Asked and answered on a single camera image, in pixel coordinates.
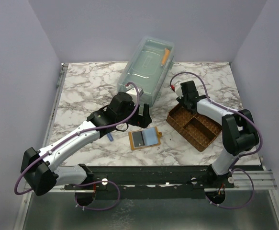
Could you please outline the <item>tan card holder wallet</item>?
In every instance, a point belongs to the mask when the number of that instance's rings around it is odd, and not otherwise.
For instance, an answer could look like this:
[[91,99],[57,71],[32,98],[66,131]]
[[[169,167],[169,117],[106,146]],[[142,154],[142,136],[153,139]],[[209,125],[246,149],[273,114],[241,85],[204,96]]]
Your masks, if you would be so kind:
[[[137,131],[142,131],[145,145],[143,147],[134,148],[132,133]],[[156,126],[142,129],[142,130],[137,130],[137,131],[132,131],[128,133],[131,150],[137,150],[137,149],[139,150],[139,149],[149,148],[153,146],[158,146],[161,144],[161,138],[163,137],[163,135],[160,131],[158,131]]]

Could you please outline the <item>grey credit card stack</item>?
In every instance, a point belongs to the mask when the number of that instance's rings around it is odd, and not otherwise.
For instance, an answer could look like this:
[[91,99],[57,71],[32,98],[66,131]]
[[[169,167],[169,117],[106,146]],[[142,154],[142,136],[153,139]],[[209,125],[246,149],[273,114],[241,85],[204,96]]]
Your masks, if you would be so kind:
[[145,145],[144,136],[142,131],[132,133],[133,146],[134,148],[143,147]]

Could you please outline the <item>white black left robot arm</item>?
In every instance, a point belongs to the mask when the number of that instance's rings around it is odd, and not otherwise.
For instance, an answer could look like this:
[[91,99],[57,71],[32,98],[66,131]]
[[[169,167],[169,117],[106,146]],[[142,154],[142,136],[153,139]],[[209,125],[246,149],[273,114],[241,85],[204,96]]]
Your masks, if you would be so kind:
[[84,164],[62,170],[60,165],[84,146],[117,130],[118,125],[146,128],[152,119],[149,105],[139,111],[139,98],[143,90],[132,88],[117,93],[109,105],[93,112],[75,130],[57,142],[35,150],[30,147],[23,154],[21,177],[37,196],[49,192],[57,185],[77,184],[81,189],[92,185],[91,172]]

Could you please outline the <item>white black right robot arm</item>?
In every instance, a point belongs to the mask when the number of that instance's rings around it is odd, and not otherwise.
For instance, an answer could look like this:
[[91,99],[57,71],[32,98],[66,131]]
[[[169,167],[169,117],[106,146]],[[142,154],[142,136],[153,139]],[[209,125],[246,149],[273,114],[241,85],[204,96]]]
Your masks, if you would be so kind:
[[191,113],[210,118],[222,127],[223,150],[210,168],[206,182],[216,188],[223,183],[223,176],[246,152],[260,144],[260,132],[249,110],[235,110],[213,101],[207,94],[199,95],[194,81],[171,86],[177,101]]

